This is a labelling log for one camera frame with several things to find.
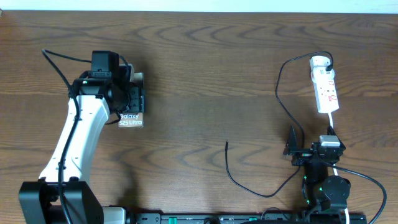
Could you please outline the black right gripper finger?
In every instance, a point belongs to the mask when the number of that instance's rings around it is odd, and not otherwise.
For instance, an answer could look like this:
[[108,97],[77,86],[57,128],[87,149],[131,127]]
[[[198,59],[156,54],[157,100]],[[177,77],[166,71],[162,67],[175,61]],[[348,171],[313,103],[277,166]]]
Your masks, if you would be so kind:
[[292,156],[298,151],[297,135],[293,126],[290,127],[287,143],[284,147],[283,155]]
[[332,126],[329,126],[327,129],[326,143],[340,143],[340,139],[336,135]]

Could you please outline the Galaxy S25 Ultra smartphone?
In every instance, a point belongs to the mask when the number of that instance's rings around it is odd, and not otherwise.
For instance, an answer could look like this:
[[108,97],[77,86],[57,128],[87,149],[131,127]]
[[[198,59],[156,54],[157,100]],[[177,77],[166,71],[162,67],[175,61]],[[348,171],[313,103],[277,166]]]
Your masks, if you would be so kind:
[[123,113],[118,123],[120,128],[143,128],[144,113]]

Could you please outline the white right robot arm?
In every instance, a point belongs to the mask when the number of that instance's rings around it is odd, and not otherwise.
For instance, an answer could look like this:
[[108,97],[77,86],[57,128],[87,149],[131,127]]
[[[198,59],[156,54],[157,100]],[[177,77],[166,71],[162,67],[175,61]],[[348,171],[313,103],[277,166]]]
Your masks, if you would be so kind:
[[292,157],[293,166],[304,168],[304,196],[308,206],[320,213],[340,213],[347,208],[350,181],[328,172],[339,162],[345,149],[332,127],[309,148],[298,145],[294,128],[289,131],[284,154]]

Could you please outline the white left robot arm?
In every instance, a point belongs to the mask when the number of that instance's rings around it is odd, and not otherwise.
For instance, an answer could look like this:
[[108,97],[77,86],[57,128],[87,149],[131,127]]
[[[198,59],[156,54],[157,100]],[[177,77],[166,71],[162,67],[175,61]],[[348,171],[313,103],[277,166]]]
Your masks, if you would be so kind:
[[68,103],[68,116],[53,156],[36,182],[23,182],[19,201],[27,223],[130,223],[133,216],[122,207],[102,207],[91,191],[90,173],[99,136],[111,113],[118,113],[120,128],[144,125],[144,76],[131,64],[127,72],[129,104],[113,106],[109,95],[96,94],[93,78],[79,78],[82,89]]

